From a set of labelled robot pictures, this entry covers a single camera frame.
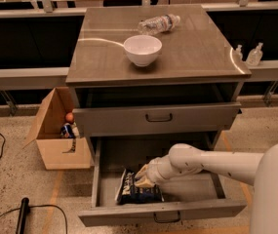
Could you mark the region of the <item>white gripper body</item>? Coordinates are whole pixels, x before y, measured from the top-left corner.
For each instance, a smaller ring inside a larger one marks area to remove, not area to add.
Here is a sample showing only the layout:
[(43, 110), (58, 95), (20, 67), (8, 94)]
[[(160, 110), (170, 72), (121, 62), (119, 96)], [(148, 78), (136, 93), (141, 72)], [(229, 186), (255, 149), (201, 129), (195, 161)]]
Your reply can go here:
[(168, 155), (157, 157), (147, 164), (147, 178), (154, 184), (161, 184), (178, 174)]

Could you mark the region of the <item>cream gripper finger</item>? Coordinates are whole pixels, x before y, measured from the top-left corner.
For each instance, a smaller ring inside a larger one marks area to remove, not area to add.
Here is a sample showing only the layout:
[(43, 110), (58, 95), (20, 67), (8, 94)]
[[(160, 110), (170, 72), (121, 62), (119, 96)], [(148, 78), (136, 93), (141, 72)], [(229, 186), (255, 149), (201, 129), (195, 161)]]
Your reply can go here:
[(139, 188), (152, 188), (155, 186), (155, 183), (146, 177), (142, 177), (135, 182), (135, 186)]
[(141, 169), (136, 173), (135, 179), (142, 179), (147, 178), (147, 171), (148, 171), (148, 165), (145, 164), (141, 167)]

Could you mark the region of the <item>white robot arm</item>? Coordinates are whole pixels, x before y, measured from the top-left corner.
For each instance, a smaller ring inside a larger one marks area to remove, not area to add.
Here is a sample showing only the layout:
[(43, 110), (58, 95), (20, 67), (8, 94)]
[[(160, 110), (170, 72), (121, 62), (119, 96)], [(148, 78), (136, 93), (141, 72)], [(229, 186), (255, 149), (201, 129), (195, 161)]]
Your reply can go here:
[(136, 186), (153, 187), (203, 170), (251, 185), (250, 234), (278, 234), (278, 144), (263, 153), (248, 153), (203, 151), (178, 143), (137, 172)]

